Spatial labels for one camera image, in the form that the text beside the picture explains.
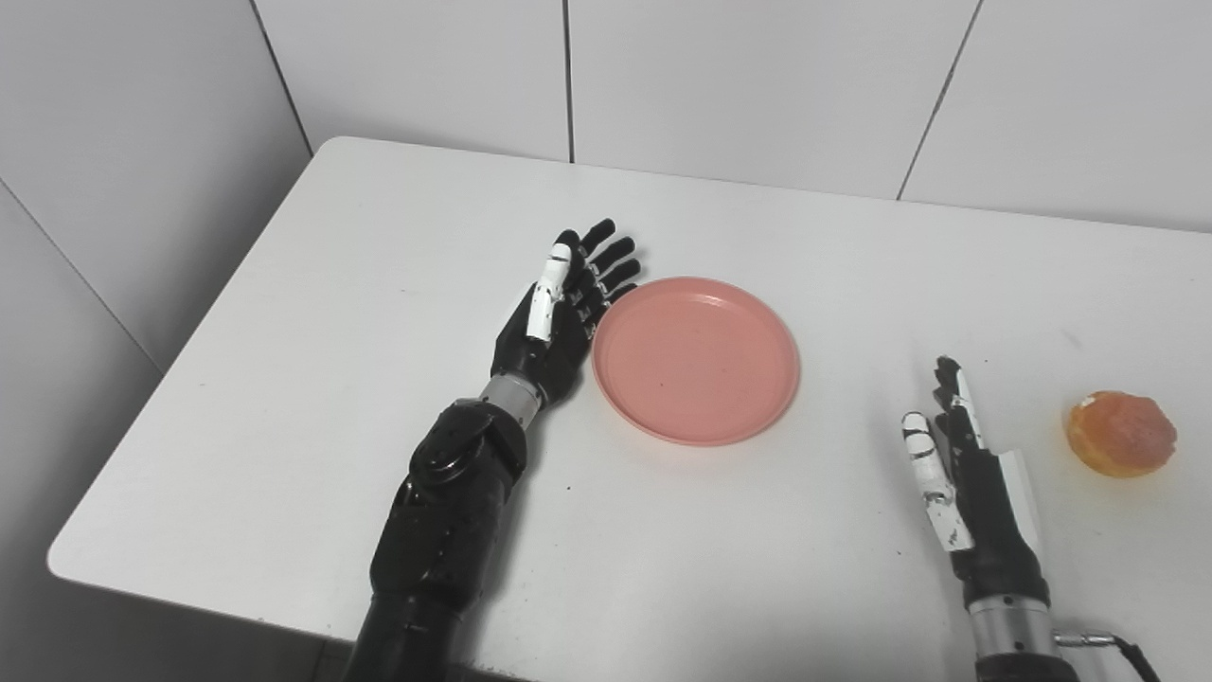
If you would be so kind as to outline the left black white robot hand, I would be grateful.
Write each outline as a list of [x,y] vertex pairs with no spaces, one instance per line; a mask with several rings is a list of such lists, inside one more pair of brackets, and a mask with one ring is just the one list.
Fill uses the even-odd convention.
[[490,376],[524,382],[542,407],[561,402],[579,379],[598,325],[636,288],[640,273],[636,245],[617,236],[614,220],[600,220],[584,234],[560,233],[497,336]]

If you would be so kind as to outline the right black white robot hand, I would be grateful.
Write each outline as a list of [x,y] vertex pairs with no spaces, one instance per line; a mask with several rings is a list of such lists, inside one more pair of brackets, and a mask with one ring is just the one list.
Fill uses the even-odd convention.
[[964,368],[939,355],[934,377],[939,414],[903,415],[901,435],[936,539],[961,581],[964,603],[1017,596],[1051,604],[1042,562],[1022,535],[1004,462],[987,446]]

